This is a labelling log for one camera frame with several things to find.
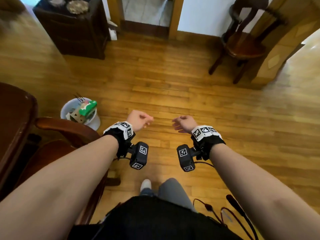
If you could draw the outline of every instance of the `door frame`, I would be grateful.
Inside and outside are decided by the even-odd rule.
[[[177,37],[183,1],[184,0],[173,1],[172,16],[169,26],[169,39],[176,39]],[[121,28],[121,21],[125,19],[122,0],[107,0],[107,2],[111,20]]]

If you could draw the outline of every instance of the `hardwood floorboard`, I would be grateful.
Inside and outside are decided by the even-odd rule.
[[[154,123],[133,141],[150,146],[147,165],[138,171],[127,160],[113,162],[111,169],[122,183],[106,187],[92,222],[136,196],[145,178],[157,189],[174,177],[191,200],[202,199],[217,211],[222,206],[232,209],[225,199],[230,192],[214,169],[198,164],[195,171],[184,173],[180,168],[177,146],[192,145],[190,136],[172,129],[171,120],[181,114],[213,125],[230,148],[287,184],[320,213],[320,68],[314,67],[313,77],[297,73],[307,59],[320,59],[319,53],[305,56],[308,45],[262,88],[246,76],[233,85],[237,67],[230,58],[210,76],[217,48],[124,33],[107,44],[105,60],[62,56],[28,13],[1,15],[10,21],[0,23],[0,81],[33,94],[40,117],[59,117],[76,92],[98,102],[99,133],[125,120],[133,109],[154,116]],[[44,140],[58,137],[34,131]],[[209,214],[202,205],[195,207]],[[230,228],[247,239],[237,224]]]

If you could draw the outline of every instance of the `white sneaker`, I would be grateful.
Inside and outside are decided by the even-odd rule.
[[[145,179],[142,182],[141,187],[140,187],[140,192],[145,188],[151,189],[151,181],[149,179]]]

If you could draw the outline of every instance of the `black wrist cuff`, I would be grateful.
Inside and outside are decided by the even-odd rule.
[[[209,136],[209,137],[204,137],[201,141],[197,141],[194,136],[191,136],[191,139],[193,141],[193,146],[195,147],[196,150],[201,151],[201,156],[203,160],[208,160],[210,157],[210,151],[211,148],[214,145],[217,144],[226,144],[224,140],[222,140],[219,136]]]
[[[131,147],[131,140],[134,138],[134,136],[136,134],[133,133],[132,136],[130,136],[128,139],[125,140],[123,137],[123,131],[121,129],[112,128],[103,134],[103,136],[105,136],[105,135],[111,135],[117,139],[118,144],[119,144],[117,158],[119,158],[119,157],[126,157],[126,155],[128,153],[128,149]]]

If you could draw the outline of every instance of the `forearm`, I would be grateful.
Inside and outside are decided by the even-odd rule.
[[[270,173],[224,144],[213,146],[210,159],[264,238],[320,236],[320,216]]]
[[[117,150],[118,141],[104,136],[31,176],[0,203],[0,238],[64,237],[105,175]]]

